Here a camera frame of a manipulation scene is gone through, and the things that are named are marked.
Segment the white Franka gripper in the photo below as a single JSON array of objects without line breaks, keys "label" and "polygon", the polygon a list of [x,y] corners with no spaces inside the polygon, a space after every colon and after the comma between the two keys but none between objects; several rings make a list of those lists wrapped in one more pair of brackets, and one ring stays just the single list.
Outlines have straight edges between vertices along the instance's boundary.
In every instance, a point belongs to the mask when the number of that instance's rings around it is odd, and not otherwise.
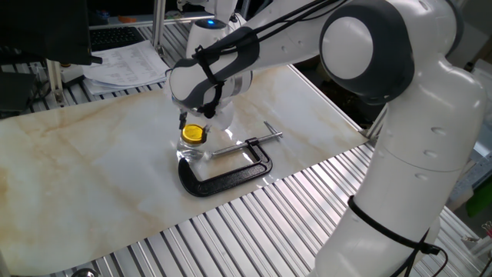
[{"label": "white Franka gripper", "polygon": [[214,110],[215,114],[211,118],[207,118],[204,113],[198,112],[196,108],[187,108],[174,96],[171,97],[172,103],[180,109],[179,115],[179,129],[182,130],[186,126],[187,116],[193,116],[199,118],[206,123],[206,126],[202,128],[201,142],[206,143],[208,139],[208,133],[211,126],[219,128],[220,130],[227,129],[234,118],[234,104],[232,97],[228,97],[225,100],[221,100],[218,107]]}]

